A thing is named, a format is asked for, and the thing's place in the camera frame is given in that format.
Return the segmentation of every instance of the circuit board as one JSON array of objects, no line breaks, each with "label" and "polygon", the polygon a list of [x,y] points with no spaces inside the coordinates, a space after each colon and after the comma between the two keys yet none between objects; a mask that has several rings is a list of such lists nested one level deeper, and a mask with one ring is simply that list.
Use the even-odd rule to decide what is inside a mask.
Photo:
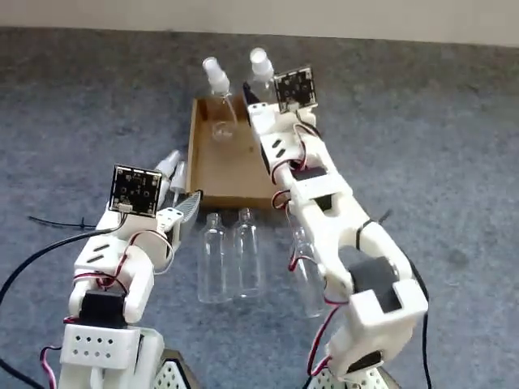
[{"label": "circuit board", "polygon": [[311,67],[274,75],[280,113],[317,106],[314,75]]},{"label": "circuit board", "polygon": [[109,210],[155,217],[161,180],[160,172],[115,165]]}]

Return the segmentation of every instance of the cardboard tray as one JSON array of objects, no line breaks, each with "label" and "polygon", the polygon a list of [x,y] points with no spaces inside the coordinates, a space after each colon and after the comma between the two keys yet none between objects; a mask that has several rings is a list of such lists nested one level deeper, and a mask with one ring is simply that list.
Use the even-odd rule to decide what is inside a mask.
[{"label": "cardboard tray", "polygon": [[212,138],[204,99],[193,102],[187,162],[187,190],[204,192],[203,207],[270,208],[271,183],[247,121],[241,98],[234,99],[238,129],[226,143]]}]

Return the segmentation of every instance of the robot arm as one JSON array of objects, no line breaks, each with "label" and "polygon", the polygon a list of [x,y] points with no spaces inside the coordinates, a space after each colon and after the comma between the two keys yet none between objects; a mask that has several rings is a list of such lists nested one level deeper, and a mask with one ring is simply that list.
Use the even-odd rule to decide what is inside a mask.
[{"label": "robot arm", "polygon": [[[410,340],[428,303],[410,262],[372,220],[337,172],[311,109],[280,113],[278,105],[247,107],[272,182],[306,230],[327,290],[344,305],[345,324],[327,344],[325,360],[341,381],[393,359]],[[338,251],[352,246],[370,258],[345,267]]]},{"label": "robot arm", "polygon": [[169,269],[195,223],[201,192],[156,212],[169,183],[159,172],[116,166],[112,196],[97,226],[126,220],[92,237],[75,261],[60,362],[60,389],[153,387],[165,350],[158,332],[135,327],[154,276]]}]

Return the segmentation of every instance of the plastic bottle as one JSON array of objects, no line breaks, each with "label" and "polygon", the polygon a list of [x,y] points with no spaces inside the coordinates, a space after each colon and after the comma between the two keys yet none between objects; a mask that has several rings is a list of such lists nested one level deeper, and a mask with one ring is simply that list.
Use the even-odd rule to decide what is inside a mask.
[{"label": "plastic bottle", "polygon": [[175,174],[171,177],[171,183],[169,184],[169,190],[174,193],[173,206],[177,205],[178,196],[186,193],[186,182],[187,164],[185,161],[180,160],[175,169]]},{"label": "plastic bottle", "polygon": [[265,263],[250,208],[239,211],[234,225],[234,260],[238,266],[238,295],[258,297],[263,294],[266,287]]},{"label": "plastic bottle", "polygon": [[159,191],[158,201],[159,207],[161,207],[164,203],[165,196],[168,193],[170,185],[169,178],[173,174],[173,171],[177,166],[178,160],[180,160],[180,151],[173,150],[164,160],[159,162],[159,164],[155,168],[155,170],[158,170],[162,173],[161,188]]},{"label": "plastic bottle", "polygon": [[203,303],[222,303],[232,298],[225,235],[220,215],[209,214],[203,230],[202,254],[198,262],[198,299]]},{"label": "plastic bottle", "polygon": [[314,251],[304,228],[297,226],[293,235],[295,255],[306,257],[306,259],[299,259],[294,269],[296,289],[301,297],[305,316],[315,318],[324,312],[324,285],[317,266],[312,263]]},{"label": "plastic bottle", "polygon": [[238,119],[232,104],[229,78],[214,57],[206,58],[202,66],[211,85],[211,94],[206,102],[208,120],[212,123],[212,137],[218,142],[231,140]]},{"label": "plastic bottle", "polygon": [[263,103],[277,104],[276,89],[272,77],[274,68],[265,50],[257,47],[251,51],[252,76],[248,83],[251,92]]}]

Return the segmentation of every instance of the white wall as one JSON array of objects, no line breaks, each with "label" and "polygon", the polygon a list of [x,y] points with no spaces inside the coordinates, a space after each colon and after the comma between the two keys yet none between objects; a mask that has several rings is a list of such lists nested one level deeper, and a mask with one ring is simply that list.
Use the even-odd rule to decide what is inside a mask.
[{"label": "white wall", "polygon": [[519,1],[0,0],[0,26],[519,45]]}]

